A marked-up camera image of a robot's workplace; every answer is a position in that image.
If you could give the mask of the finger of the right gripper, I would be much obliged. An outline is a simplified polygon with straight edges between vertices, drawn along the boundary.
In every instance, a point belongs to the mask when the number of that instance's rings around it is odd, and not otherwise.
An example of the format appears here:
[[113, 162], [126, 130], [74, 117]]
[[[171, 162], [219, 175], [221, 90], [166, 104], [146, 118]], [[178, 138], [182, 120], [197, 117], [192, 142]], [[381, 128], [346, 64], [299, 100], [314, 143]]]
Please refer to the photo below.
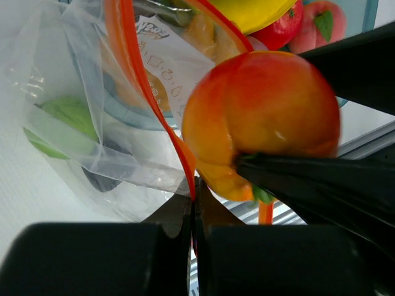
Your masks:
[[394, 22], [300, 56], [338, 97], [394, 115]]
[[341, 158], [242, 155], [236, 171], [291, 207], [394, 246], [394, 165]]

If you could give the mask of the green round vegetable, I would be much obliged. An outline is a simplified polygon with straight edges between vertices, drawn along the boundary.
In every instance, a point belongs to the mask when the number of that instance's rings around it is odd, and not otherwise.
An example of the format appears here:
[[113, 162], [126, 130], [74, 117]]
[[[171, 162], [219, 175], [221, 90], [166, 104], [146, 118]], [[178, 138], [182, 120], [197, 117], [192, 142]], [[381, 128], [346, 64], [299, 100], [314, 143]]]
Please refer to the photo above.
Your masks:
[[51, 158], [69, 160], [92, 154], [99, 142], [86, 102], [72, 96], [36, 104], [23, 132], [30, 144]]

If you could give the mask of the clear orange zip top bag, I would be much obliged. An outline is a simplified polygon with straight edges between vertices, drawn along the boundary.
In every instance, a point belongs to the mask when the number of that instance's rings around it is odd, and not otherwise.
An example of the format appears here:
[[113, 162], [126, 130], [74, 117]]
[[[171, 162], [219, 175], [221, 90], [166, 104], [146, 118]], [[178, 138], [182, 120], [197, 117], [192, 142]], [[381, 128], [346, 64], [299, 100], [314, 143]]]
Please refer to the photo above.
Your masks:
[[192, 90], [251, 50], [209, 1], [2, 1], [1, 111], [77, 197], [141, 221], [190, 193]]

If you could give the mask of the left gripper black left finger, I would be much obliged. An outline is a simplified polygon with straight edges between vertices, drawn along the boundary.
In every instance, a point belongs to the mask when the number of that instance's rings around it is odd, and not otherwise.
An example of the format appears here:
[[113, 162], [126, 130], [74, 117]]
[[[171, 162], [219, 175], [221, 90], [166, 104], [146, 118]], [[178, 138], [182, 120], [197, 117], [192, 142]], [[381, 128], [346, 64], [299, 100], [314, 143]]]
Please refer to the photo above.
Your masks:
[[140, 223], [36, 223], [1, 266], [2, 295], [188, 295], [192, 204]]

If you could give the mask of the yellow ginger root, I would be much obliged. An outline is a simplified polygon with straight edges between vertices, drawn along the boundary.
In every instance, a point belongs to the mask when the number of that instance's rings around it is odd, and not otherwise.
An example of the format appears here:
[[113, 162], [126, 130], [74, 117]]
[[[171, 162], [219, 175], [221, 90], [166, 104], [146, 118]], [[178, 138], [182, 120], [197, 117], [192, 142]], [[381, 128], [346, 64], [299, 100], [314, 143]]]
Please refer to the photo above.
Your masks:
[[149, 85], [167, 116], [189, 98], [209, 70], [238, 53], [233, 40], [202, 14], [180, 34], [155, 15], [141, 15], [135, 26]]

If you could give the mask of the pink peach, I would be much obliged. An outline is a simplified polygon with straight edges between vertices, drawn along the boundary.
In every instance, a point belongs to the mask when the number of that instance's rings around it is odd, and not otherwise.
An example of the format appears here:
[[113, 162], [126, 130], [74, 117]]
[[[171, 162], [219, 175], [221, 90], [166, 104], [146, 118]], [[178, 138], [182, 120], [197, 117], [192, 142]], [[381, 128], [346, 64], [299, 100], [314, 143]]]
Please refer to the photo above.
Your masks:
[[330, 1], [315, 1], [303, 7], [301, 29], [288, 43], [294, 54], [342, 40], [346, 34], [347, 19], [344, 11]]

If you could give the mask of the dark purple plum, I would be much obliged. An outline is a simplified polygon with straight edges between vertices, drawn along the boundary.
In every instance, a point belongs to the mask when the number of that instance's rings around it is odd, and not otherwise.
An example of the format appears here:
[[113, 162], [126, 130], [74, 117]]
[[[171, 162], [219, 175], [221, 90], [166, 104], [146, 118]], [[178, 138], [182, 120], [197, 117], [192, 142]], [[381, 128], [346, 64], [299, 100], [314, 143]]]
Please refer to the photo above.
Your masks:
[[122, 160], [120, 160], [121, 154], [129, 156], [131, 153], [109, 137], [104, 137], [102, 143], [104, 155], [97, 162], [93, 172], [84, 167], [81, 169], [90, 184], [97, 191], [105, 193], [112, 191], [122, 183], [122, 180], [118, 179], [122, 173], [131, 174], [131, 169], [125, 169], [122, 166]]

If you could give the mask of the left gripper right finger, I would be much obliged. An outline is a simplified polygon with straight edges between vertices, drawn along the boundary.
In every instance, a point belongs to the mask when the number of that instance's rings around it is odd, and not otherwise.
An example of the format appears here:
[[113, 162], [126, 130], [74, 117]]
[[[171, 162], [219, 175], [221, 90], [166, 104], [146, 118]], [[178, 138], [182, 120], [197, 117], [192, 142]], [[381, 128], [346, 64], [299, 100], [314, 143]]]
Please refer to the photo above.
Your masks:
[[201, 295], [393, 295], [394, 263], [336, 226], [247, 225], [203, 180], [194, 248]]

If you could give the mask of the orange red tomato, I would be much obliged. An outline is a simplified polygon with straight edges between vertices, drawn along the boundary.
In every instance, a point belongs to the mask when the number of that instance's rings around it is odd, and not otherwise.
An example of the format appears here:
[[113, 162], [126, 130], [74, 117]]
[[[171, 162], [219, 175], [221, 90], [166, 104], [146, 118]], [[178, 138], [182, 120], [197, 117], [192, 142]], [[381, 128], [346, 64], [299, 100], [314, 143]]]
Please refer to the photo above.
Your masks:
[[298, 55], [254, 51], [214, 67], [191, 93], [181, 124], [196, 169], [220, 197], [253, 198], [240, 154], [334, 157], [340, 112], [333, 88]]

